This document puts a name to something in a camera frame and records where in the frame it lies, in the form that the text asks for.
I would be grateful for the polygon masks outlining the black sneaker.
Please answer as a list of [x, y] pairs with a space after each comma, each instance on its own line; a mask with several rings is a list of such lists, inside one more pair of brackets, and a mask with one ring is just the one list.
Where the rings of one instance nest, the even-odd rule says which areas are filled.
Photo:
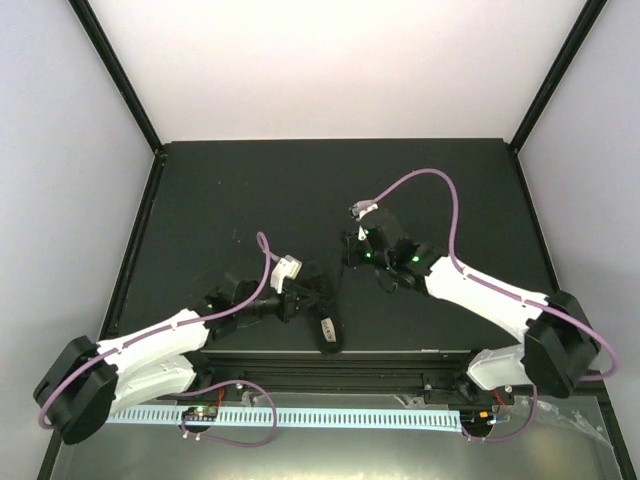
[[305, 262], [295, 284], [300, 288], [301, 310], [309, 318], [316, 348], [323, 355], [343, 350], [344, 334], [337, 304], [337, 290], [323, 265], [316, 260]]

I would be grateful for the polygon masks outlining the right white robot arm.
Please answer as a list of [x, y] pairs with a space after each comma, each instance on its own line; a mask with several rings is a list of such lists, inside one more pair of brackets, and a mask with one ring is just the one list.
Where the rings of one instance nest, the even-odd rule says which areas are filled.
[[476, 403], [508, 385], [532, 385], [568, 398], [586, 377], [601, 347], [573, 295], [523, 290], [459, 263], [429, 243], [412, 240], [398, 219], [373, 201], [360, 201], [350, 211], [358, 227], [342, 236], [345, 265], [369, 265], [388, 280], [382, 286], [386, 291], [402, 288], [450, 302], [515, 339], [512, 346], [471, 357], [454, 379], [461, 400]]

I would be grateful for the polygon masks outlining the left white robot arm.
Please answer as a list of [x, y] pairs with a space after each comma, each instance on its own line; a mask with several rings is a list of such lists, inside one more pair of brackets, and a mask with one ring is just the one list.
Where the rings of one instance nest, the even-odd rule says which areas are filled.
[[257, 280], [216, 287], [194, 307], [123, 337], [71, 340], [34, 391], [38, 422], [68, 445], [96, 433], [113, 415], [160, 397], [202, 399], [215, 374], [202, 352], [210, 340], [235, 332], [244, 317], [288, 322], [319, 305], [307, 281], [263, 287]]

